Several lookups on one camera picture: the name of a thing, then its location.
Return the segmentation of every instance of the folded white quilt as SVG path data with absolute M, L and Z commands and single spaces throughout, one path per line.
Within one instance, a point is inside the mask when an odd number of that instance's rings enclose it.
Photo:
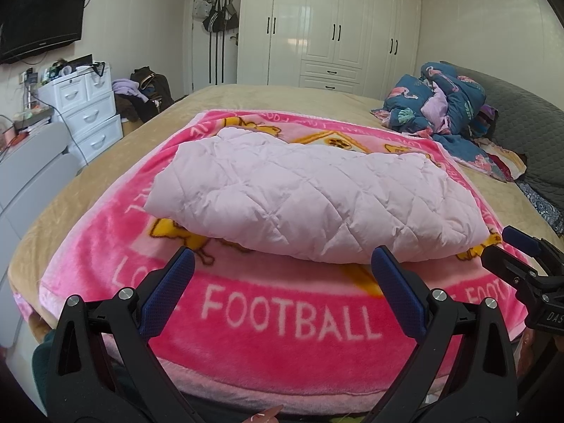
M 489 231 L 472 194 L 421 154 L 362 154 L 224 128 L 179 146 L 145 209 L 246 248 L 368 264 L 467 251 Z

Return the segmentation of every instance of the wall-mounted television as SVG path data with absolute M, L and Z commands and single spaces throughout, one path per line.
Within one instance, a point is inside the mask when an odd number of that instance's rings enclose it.
M 85 0 L 16 0 L 0 29 L 0 63 L 14 63 L 82 37 Z

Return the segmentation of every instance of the gray quilted headboard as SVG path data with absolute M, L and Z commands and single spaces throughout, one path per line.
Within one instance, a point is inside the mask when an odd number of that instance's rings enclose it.
M 564 111 L 521 87 L 453 66 L 480 83 L 486 103 L 499 110 L 491 139 L 527 156 L 526 181 L 564 214 Z

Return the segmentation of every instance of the pink football blanket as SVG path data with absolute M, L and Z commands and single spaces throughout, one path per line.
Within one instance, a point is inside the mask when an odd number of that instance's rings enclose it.
M 162 268 L 180 245 L 196 253 L 196 272 L 162 335 L 150 341 L 180 390 L 249 408 L 284 404 L 287 412 L 329 415 L 374 406 L 414 347 L 391 312 L 370 269 L 248 250 L 197 235 L 143 209 L 155 176 L 178 145 L 216 135 L 225 127 L 266 132 L 286 142 L 329 145 L 361 153 L 417 152 L 469 189 L 490 237 L 439 260 L 404 263 L 430 288 L 456 300 L 497 299 L 510 333 L 523 329 L 525 308 L 514 291 L 487 272 L 479 254 L 502 244 L 501 224 L 441 145 L 338 121 L 277 111 L 211 110 L 122 175 L 77 222 L 53 256 L 39 297 L 55 316 L 64 301 L 86 301 L 136 287 Z M 198 160 L 190 161 L 195 166 Z M 108 348 L 112 351 L 111 339 Z M 454 350 L 436 385 L 452 367 Z

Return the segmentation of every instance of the bed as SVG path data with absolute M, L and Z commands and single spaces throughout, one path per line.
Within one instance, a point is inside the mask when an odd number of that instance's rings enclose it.
M 280 110 L 380 127 L 370 109 L 382 102 L 340 92 L 305 88 L 229 85 L 209 87 L 176 103 L 122 139 L 75 178 L 29 229 L 12 259 L 9 279 L 50 326 L 56 319 L 39 303 L 39 281 L 68 232 L 104 191 L 140 158 L 206 109 Z M 555 245 L 559 239 L 513 183 L 463 168 L 504 225 L 513 225 Z

